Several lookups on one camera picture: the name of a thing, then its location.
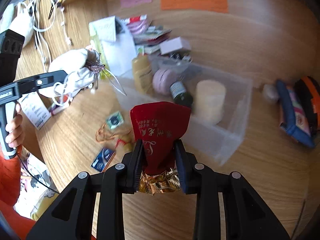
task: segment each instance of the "red pouch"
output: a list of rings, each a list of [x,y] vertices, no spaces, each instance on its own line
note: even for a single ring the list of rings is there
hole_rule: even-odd
[[[135,106],[130,111],[135,141],[142,139],[148,175],[174,168],[173,142],[187,131],[191,109],[170,102]]]

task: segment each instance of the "white box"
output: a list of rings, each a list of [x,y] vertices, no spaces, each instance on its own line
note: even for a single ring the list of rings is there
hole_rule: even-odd
[[[195,95],[196,85],[201,80],[213,79],[226,87],[227,93],[221,122],[217,125],[211,125],[192,114],[187,132],[182,137],[184,144],[212,156],[220,165],[224,164],[244,140],[251,106],[252,80],[193,62],[188,63],[157,56],[149,56],[149,59],[154,73],[159,69],[159,66],[177,72],[192,95]],[[154,93],[151,97],[137,92],[132,71],[128,71],[118,79],[127,93],[126,97],[116,93],[124,110],[130,111],[134,106],[145,103],[173,101],[171,96]]]
[[[172,40],[164,41],[160,43],[161,55],[176,52],[176,51],[190,51],[191,46],[189,41],[178,37]]]

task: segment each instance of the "orange stripe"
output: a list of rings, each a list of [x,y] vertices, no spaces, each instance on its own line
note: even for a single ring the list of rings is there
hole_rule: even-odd
[[[320,128],[320,96],[319,96],[319,93],[318,93],[316,87],[314,86],[314,84],[312,83],[312,81],[310,80],[310,78],[308,78],[306,76],[301,79],[306,84],[306,86],[308,87],[308,89],[312,95],[311,103],[313,105],[313,112],[315,114],[317,114],[318,130],[319,130],[319,128]]]

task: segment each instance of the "orange sticky note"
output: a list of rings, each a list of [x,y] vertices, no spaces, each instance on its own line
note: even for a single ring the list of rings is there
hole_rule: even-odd
[[[196,9],[228,13],[228,0],[161,0],[162,10]]]

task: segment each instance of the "finger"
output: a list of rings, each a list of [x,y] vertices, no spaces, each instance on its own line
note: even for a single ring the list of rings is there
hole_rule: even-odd
[[[6,143],[13,142],[16,138],[18,138],[22,134],[23,130],[21,126],[18,126],[17,129],[14,129],[6,138]]]
[[[11,132],[14,129],[16,129],[18,126],[20,126],[22,124],[22,115],[21,114],[17,114],[12,120],[11,122],[9,122],[6,126],[5,126],[5,130],[7,132]]]
[[[11,148],[18,147],[20,144],[23,143],[24,138],[25,138],[25,133],[22,132],[22,134],[20,134],[18,138],[16,138],[12,143],[9,143],[9,147]]]
[[[19,103],[16,104],[16,112],[17,114],[21,112],[21,105]]]

